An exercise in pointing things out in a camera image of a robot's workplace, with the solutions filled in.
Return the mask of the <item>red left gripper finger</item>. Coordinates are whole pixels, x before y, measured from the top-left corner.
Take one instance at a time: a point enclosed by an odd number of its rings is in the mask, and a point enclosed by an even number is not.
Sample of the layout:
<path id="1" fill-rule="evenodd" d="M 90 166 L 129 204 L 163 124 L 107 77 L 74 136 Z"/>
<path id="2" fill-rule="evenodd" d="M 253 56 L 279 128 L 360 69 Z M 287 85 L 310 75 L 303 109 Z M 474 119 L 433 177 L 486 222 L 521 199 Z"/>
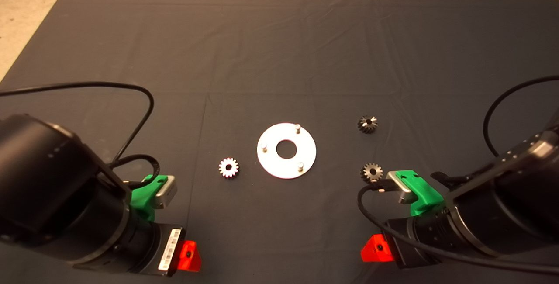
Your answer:
<path id="1" fill-rule="evenodd" d="M 174 270 L 200 272 L 201 266 L 202 259 L 198 250 L 197 242 L 191 240 L 180 240 L 176 246 Z"/>

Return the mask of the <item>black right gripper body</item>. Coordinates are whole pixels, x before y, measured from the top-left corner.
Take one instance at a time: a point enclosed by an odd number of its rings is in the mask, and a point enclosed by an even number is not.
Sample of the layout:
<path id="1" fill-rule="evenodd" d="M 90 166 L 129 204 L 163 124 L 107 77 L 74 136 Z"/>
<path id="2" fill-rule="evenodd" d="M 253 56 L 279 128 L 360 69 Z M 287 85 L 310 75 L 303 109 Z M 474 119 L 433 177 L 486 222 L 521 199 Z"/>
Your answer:
<path id="1" fill-rule="evenodd" d="M 412 218 L 396 218 L 387 220 L 386 225 L 400 235 L 416 241 L 413 222 Z M 384 236 L 389 244 L 394 262 L 399 269 L 405 270 L 431 265 L 431 256 L 423 252 L 423 250 L 410 246 L 406 242 L 390 236 L 387 232 L 384 232 Z"/>

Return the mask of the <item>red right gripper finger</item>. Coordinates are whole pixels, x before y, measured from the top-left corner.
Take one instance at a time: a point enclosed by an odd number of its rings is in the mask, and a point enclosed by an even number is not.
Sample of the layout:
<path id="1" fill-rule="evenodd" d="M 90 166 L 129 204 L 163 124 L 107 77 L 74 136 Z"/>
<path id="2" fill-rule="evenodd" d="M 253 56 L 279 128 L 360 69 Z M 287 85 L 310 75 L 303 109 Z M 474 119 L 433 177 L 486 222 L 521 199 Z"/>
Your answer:
<path id="1" fill-rule="evenodd" d="M 389 243 L 383 234 L 374 234 L 361 249 L 361 260 L 365 263 L 394 262 Z"/>

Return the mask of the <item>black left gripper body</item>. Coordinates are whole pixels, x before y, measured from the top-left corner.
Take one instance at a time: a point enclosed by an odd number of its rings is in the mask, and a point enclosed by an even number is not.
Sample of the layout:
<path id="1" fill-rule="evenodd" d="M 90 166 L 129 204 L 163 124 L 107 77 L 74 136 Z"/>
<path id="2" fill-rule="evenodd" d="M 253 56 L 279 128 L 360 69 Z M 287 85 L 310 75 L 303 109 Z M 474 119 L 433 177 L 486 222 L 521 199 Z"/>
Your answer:
<path id="1" fill-rule="evenodd" d="M 133 274 L 172 277 L 178 268 L 186 228 L 176 224 L 152 224 L 153 237 L 146 256 L 132 269 Z"/>

